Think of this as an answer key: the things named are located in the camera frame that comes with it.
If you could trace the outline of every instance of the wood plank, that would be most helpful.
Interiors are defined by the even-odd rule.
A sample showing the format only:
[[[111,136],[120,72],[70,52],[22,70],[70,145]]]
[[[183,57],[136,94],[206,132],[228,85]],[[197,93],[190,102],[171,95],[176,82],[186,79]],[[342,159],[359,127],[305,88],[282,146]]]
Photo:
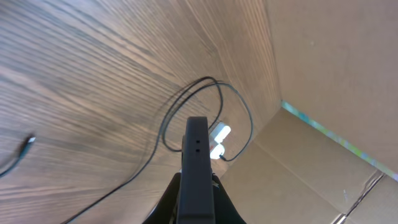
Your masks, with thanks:
[[[0,180],[2,223],[60,223],[138,170],[149,157],[162,105],[193,80],[234,85],[255,132],[280,107],[263,1],[0,2],[0,160],[24,136],[37,142]],[[232,127],[226,157],[248,137],[239,98],[223,89]],[[179,148],[189,116],[216,116],[216,90],[198,94],[172,121]],[[131,184],[76,223],[141,223],[180,168],[158,148]],[[230,164],[213,161],[222,175]]]
[[[398,2],[267,3],[282,98],[398,172]]]

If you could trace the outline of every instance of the beige wall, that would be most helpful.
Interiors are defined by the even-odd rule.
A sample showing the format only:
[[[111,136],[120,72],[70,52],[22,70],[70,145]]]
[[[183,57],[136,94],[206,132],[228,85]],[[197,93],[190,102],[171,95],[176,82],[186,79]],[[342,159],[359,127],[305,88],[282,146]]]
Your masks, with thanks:
[[[375,171],[280,110],[221,181],[248,223],[318,224],[346,213]]]
[[[282,98],[398,172],[398,1],[268,0]]]

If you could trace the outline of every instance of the wooden floor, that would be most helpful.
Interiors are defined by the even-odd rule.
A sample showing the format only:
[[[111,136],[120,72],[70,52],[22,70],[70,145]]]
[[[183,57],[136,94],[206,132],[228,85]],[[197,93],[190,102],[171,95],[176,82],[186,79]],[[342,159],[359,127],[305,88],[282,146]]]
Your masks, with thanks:
[[[34,144],[0,179],[1,223],[60,223],[132,175],[154,146],[164,103],[193,80],[234,85],[256,132],[278,110],[264,1],[0,2],[0,162],[30,132]],[[234,156],[249,120],[224,89],[224,141]],[[185,106],[167,139],[180,147],[188,116],[216,115],[215,90]],[[230,164],[213,161],[222,175]],[[163,146],[132,183],[75,223],[141,223],[180,168]]]

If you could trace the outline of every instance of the cord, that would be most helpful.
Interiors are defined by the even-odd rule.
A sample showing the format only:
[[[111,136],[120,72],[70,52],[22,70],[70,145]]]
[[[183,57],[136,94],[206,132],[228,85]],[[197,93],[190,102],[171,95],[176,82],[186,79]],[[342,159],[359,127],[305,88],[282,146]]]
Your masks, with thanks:
[[[19,164],[19,162],[25,157],[25,155],[27,154],[27,152],[29,151],[30,147],[33,145],[33,142],[35,140],[36,138],[33,134],[30,134],[25,138],[25,140],[22,142],[22,144],[19,147],[19,153],[17,159],[5,171],[0,173],[0,178],[9,174]]]
[[[198,85],[199,83],[205,81],[205,80],[211,80],[212,82],[209,84],[206,84],[202,87],[200,87],[199,89],[195,90],[193,93],[191,93],[190,95],[188,95],[181,103],[178,104],[177,107],[175,107],[175,105],[178,103],[179,100],[181,100],[183,98],[183,96],[190,90],[192,89],[194,86]],[[159,132],[157,134],[156,137],[156,141],[155,141],[155,146],[154,149],[151,153],[151,155],[149,156],[148,160],[146,161],[146,163],[138,170],[138,172],[133,175],[129,180],[125,181],[123,184],[117,186],[116,188],[114,188],[113,190],[111,190],[109,193],[107,193],[106,195],[102,196],[101,198],[99,198],[98,200],[96,200],[95,202],[93,202],[92,204],[90,204],[89,206],[87,206],[86,208],[84,208],[83,210],[81,210],[80,212],[78,212],[77,214],[75,214],[74,216],[70,217],[68,220],[65,220],[64,222],[62,222],[61,224],[67,224],[70,223],[72,221],[74,221],[76,218],[78,218],[80,215],[82,215],[83,213],[85,213],[86,211],[88,211],[89,209],[91,209],[92,207],[94,207],[96,204],[100,203],[102,200],[104,200],[106,197],[110,196],[111,194],[115,193],[117,190],[121,189],[122,187],[124,187],[125,185],[127,185],[128,183],[130,183],[131,181],[133,181],[150,163],[150,161],[152,160],[152,158],[154,157],[156,150],[157,150],[157,146],[159,145],[159,140],[160,137],[162,137],[162,142],[165,145],[165,147],[172,151],[172,152],[181,152],[180,149],[173,149],[170,146],[167,145],[166,139],[165,139],[165,134],[166,134],[166,130],[172,120],[172,118],[174,117],[174,115],[178,112],[178,110],[190,99],[192,98],[195,94],[197,94],[198,92],[212,87],[212,86],[216,86],[218,89],[218,93],[220,96],[220,108],[218,110],[218,114],[215,118],[215,120],[212,122],[212,124],[210,125],[209,129],[211,129],[215,123],[217,122],[218,118],[220,117],[220,114],[223,110],[223,105],[224,105],[224,99],[223,99],[223,95],[221,92],[221,88],[220,86],[227,86],[228,88],[230,88],[231,90],[233,90],[235,92],[235,94],[237,94],[240,98],[240,100],[242,101],[244,107],[246,108],[248,115],[249,115],[249,120],[250,120],[250,125],[251,125],[251,130],[250,130],[250,135],[249,135],[249,139],[246,142],[246,144],[244,145],[244,147],[232,158],[232,159],[226,159],[225,157],[223,157],[222,155],[220,155],[221,159],[229,162],[229,161],[233,161],[235,158],[237,158],[240,153],[242,153],[245,148],[248,146],[251,138],[252,138],[252,133],[253,133],[253,120],[252,120],[252,116],[251,116],[251,112],[249,109],[249,106],[246,104],[245,100],[243,99],[243,97],[239,94],[239,92],[230,84],[227,83],[223,83],[220,81],[217,81],[215,78],[213,77],[203,77],[203,78],[199,78],[197,80],[195,80],[194,82],[192,82],[192,84],[189,84],[188,86],[184,87],[185,90],[176,98],[176,100],[173,102],[173,104],[171,105],[171,107],[167,110],[165,116],[163,117],[163,120],[160,124],[160,128],[159,128]]]

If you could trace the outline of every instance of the teal strip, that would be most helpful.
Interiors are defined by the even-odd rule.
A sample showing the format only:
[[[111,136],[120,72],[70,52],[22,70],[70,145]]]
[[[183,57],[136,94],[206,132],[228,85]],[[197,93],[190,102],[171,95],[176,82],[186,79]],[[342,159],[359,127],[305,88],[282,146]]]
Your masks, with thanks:
[[[306,122],[313,128],[319,130],[338,144],[342,145],[346,149],[350,150],[353,154],[357,155],[359,158],[365,160],[366,162],[370,163],[372,166],[379,169],[381,172],[387,174],[394,180],[398,181],[398,174],[394,173],[392,170],[388,169],[385,165],[378,162],[377,160],[373,159],[365,152],[360,151],[357,147],[353,146],[347,140],[343,139],[342,137],[335,134],[333,131],[327,130],[323,127],[320,123],[314,121],[313,119],[309,118],[305,113],[299,111],[298,109],[294,108],[288,102],[282,100],[282,107],[285,108],[287,111],[291,112],[292,114],[296,115],[296,117],[300,118],[302,121]]]

